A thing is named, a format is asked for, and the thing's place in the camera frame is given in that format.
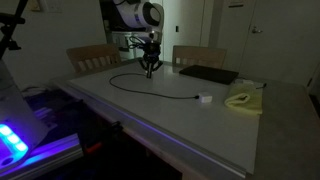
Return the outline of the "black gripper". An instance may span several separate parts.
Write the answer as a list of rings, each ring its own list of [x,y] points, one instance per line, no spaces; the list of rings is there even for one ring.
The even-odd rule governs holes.
[[[163,65],[163,62],[159,60],[159,55],[161,54],[160,44],[158,42],[146,42],[143,44],[143,52],[143,58],[138,61],[146,72],[146,77],[151,79],[151,72],[157,71]]]

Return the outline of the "robot base with blue lights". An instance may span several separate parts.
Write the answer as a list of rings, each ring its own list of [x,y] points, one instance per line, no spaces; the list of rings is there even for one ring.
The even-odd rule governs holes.
[[[5,63],[0,61],[0,170],[17,166],[48,132],[22,96]]]

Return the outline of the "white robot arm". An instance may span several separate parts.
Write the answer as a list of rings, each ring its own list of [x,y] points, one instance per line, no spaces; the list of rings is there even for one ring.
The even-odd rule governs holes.
[[[139,61],[146,72],[146,77],[151,78],[162,62],[161,54],[162,30],[164,26],[164,9],[158,3],[149,0],[112,0],[123,22],[130,28],[144,28],[131,38],[136,38],[137,48],[143,50],[143,59]]]

